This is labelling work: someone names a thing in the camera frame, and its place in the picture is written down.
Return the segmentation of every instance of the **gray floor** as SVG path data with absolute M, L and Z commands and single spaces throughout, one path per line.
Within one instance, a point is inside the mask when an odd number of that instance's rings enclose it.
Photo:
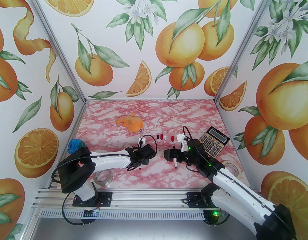
M 239 221 L 208 227 L 203 221 L 96 220 L 91 226 L 70 225 L 63 219 L 42 218 L 32 240 L 255 240 Z

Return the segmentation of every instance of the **table surface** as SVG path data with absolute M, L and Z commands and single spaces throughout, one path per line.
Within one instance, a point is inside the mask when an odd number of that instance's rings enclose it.
M 131 133 L 126 127 L 118 126 L 115 120 L 121 116 L 140 116 L 144 122 L 141 133 Z M 89 101 L 82 122 L 76 134 L 88 146 L 90 151 L 113 152 L 127 147 L 137 146 L 139 137 L 150 134 L 167 136 L 167 140 L 156 140 L 158 151 L 149 165 L 126 171 L 112 169 L 113 180 L 107 186 L 111 189 L 148 189 L 148 188 L 202 188 L 209 180 L 199 173 L 191 172 L 185 163 L 173 162 L 163 158 L 163 151 L 173 146 L 180 148 L 176 135 L 182 133 L 182 127 L 187 126 L 192 137 L 200 138 L 210 126 L 228 136 L 227 130 L 219 112 L 211 99 L 188 100 L 94 100 Z M 154 148 L 154 141 L 148 137 L 147 143 Z M 230 161 L 241 170 L 240 181 L 249 185 L 235 149 L 229 141 L 217 156 L 221 162 Z

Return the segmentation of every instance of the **calculator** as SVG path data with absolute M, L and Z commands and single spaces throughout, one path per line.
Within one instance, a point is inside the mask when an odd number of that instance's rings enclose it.
M 228 143 L 229 137 L 211 126 L 199 140 L 203 143 L 206 153 L 215 158 Z

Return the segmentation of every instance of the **orange toy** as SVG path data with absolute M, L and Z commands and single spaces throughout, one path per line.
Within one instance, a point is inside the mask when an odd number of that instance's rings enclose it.
M 131 113 L 131 115 L 124 115 L 115 121 L 119 126 L 122 124 L 124 127 L 128 127 L 128 130 L 132 133 L 137 133 L 143 128 L 143 120 L 142 118 L 135 116 L 135 113 Z

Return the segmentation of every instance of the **blue object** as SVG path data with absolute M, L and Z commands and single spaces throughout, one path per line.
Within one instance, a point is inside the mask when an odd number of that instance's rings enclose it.
M 69 146 L 67 147 L 67 152 L 69 152 L 69 154 L 73 154 L 75 151 L 77 151 L 81 147 L 85 147 L 84 141 L 78 138 L 73 138 L 71 139 Z

